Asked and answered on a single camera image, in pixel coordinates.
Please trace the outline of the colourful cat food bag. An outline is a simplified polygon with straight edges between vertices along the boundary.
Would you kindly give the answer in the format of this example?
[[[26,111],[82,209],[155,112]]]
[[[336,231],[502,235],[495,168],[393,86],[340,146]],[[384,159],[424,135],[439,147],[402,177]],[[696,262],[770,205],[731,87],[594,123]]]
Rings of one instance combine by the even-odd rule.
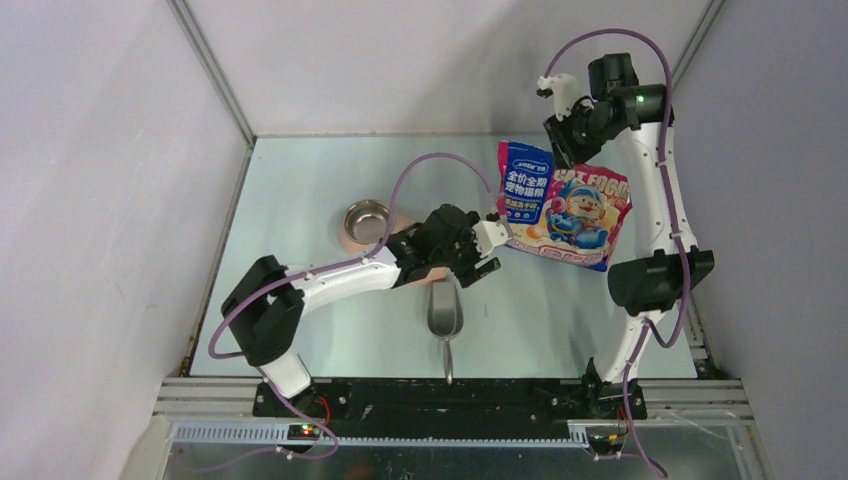
[[[516,141],[498,145],[498,212],[508,246],[605,272],[632,209],[626,176],[609,168],[558,168],[551,152]]]

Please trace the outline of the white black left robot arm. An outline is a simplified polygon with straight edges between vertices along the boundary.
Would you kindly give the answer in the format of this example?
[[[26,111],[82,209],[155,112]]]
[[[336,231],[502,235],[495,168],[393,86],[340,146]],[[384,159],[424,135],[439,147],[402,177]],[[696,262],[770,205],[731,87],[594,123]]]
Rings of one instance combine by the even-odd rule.
[[[278,393],[278,404],[304,416],[315,406],[316,390],[292,344],[305,315],[347,297],[422,281],[437,268],[467,288],[499,269],[493,252],[509,239],[498,214],[480,216],[443,204],[424,221],[336,264],[293,269],[267,255],[222,303],[222,327],[236,340],[238,355]]]

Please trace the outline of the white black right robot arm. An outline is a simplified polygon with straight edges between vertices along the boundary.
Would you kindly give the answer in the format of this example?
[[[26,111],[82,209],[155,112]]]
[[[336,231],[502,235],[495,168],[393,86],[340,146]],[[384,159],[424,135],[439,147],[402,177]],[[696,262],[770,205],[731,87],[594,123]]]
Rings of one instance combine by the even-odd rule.
[[[622,403],[617,386],[636,379],[658,322],[671,309],[687,312],[692,288],[715,260],[712,251],[699,247],[682,202],[669,88],[641,83],[627,53],[592,61],[588,73],[588,96],[582,96],[574,76],[551,73],[538,79],[537,93],[553,100],[554,113],[544,127],[558,165],[586,164],[610,144],[626,167],[635,257],[608,269],[614,334],[587,366],[597,381],[581,392],[585,411],[606,418]]]

